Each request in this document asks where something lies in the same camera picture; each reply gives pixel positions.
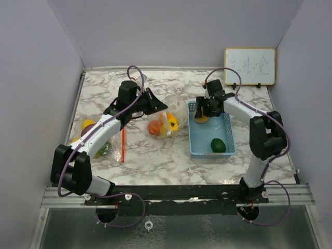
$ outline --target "blue tray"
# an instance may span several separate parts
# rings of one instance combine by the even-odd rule
[[[210,118],[206,123],[194,120],[196,102],[189,101],[189,141],[192,158],[229,158],[236,153],[232,121],[229,114]],[[221,139],[226,145],[225,153],[214,153],[211,150],[212,139]]]

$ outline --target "yellow frame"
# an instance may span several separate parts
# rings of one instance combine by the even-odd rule
[[[226,66],[226,50],[227,49],[257,49],[257,50],[262,50],[262,49],[273,49],[274,50],[274,76],[273,76],[273,79],[274,79],[274,81],[273,81],[273,83],[271,83],[271,84],[267,84],[267,83],[262,83],[262,82],[260,82],[260,84],[262,85],[262,86],[272,86],[272,85],[274,85],[274,83],[275,83],[275,66],[276,66],[276,64],[275,64],[275,61],[276,61],[276,53],[275,53],[275,48],[270,48],[270,47],[230,47],[230,48],[226,48],[225,49],[225,51],[224,51],[224,66]],[[227,71],[228,70],[225,70],[225,72],[224,72],[224,83],[226,84],[226,85],[229,85],[229,86],[232,86],[233,84],[232,83],[226,83],[226,74],[227,74]],[[256,86],[258,83],[245,83],[245,82],[243,82],[242,83],[243,85],[247,85],[247,86]]]

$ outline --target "whiteboard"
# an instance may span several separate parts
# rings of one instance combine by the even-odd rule
[[[236,70],[244,85],[273,85],[275,82],[274,48],[226,48],[225,67]],[[225,70],[225,83],[239,84],[237,75]]]

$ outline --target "marble tabletop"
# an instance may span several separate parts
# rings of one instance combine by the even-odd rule
[[[201,87],[207,71],[144,71],[146,87],[162,100],[169,94],[178,93],[186,101],[204,95]],[[223,82],[223,72],[216,72],[211,79]],[[79,137],[82,122],[98,121],[104,109],[118,94],[122,81],[127,80],[125,71],[86,72],[70,134],[70,141]],[[233,92],[229,86],[226,92]],[[239,96],[262,110],[272,110],[266,87],[243,87]],[[92,172],[117,185],[191,185],[237,184],[245,174],[251,159],[249,129],[232,117],[237,153],[228,159],[191,159],[188,125],[177,134],[155,139],[147,132],[148,117],[130,121],[126,126],[126,159],[117,161],[110,154],[91,161]],[[121,149],[114,142],[114,148]],[[287,156],[275,160],[267,173],[266,181],[275,179],[281,183],[295,183]]]

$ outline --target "gray wall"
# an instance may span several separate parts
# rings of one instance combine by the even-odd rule
[[[83,67],[45,0],[0,3],[0,248],[28,248]]]
[[[332,245],[332,1],[305,1],[277,49],[271,87],[293,140],[290,154],[309,183]]]
[[[277,47],[302,0],[48,0],[87,67],[217,66]]]

